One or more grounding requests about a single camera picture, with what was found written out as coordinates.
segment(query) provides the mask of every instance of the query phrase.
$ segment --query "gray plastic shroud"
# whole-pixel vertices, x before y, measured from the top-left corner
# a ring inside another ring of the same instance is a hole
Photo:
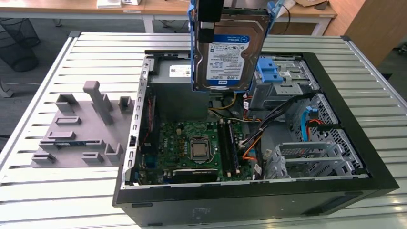
[[[98,86],[97,81],[84,83],[90,101],[77,101],[72,94],[58,95],[58,111],[32,157],[33,168],[118,165],[134,105],[129,96],[110,101]]]

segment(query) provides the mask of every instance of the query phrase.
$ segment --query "slatted metal surface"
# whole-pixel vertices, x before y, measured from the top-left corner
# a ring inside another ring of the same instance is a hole
[[[134,228],[110,206],[117,168],[32,169],[30,157],[56,112],[58,93],[81,92],[86,80],[114,100],[134,97],[144,50],[188,50],[186,34],[82,33],[69,38],[0,154],[0,223],[16,228]],[[323,217],[228,222],[188,228],[405,228],[405,104],[377,76],[352,44],[337,37],[272,36],[264,51],[313,52],[345,99],[400,188]]]

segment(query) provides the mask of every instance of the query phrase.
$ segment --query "hard drive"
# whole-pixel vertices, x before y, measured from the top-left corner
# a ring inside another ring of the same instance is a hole
[[[213,42],[193,41],[193,90],[249,88],[271,20],[264,9],[222,8],[220,21],[214,23]],[[197,37],[202,31],[198,23],[194,23]]]

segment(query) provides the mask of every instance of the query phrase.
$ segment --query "trash can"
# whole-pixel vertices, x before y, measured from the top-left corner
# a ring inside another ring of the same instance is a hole
[[[0,25],[22,47],[30,48],[40,43],[28,18],[1,18]]]
[[[22,47],[6,31],[0,32],[0,58],[16,72],[26,72],[38,65],[32,49]]]

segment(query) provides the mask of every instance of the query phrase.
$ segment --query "hard drive label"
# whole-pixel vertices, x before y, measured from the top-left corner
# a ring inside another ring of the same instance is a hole
[[[244,59],[241,53],[249,44],[249,37],[241,35],[213,35],[208,45],[206,80],[212,85],[233,85],[238,82]]]

